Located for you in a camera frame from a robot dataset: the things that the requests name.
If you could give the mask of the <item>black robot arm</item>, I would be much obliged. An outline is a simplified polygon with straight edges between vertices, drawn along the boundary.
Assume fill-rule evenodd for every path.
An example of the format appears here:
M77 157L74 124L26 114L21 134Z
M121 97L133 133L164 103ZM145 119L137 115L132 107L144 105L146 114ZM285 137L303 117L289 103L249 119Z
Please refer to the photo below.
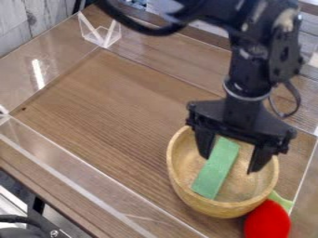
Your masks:
M178 9L164 12L168 24L157 28L128 17L110 0L98 0L97 7L128 29L148 36L172 35L195 20L227 31L231 62L221 84L225 97L188 102L185 124L195 133L201 157L212 152L216 136L252 144L247 171L253 173L275 155L288 151L296 137L293 127L283 122L293 112L265 108L263 102L272 99L272 89L279 85L291 92L295 102L301 102L291 83L304 63L297 0L173 1Z

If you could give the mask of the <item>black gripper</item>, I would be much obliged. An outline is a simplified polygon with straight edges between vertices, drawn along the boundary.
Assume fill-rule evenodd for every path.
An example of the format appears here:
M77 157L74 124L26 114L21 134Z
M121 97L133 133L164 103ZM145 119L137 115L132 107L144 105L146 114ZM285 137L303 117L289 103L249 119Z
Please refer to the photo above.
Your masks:
M185 124L195 132L197 151L204 159L216 135L255 145L247 173L259 172L273 155L288 151L295 129L267 111L261 102L225 97L189 101L185 108Z

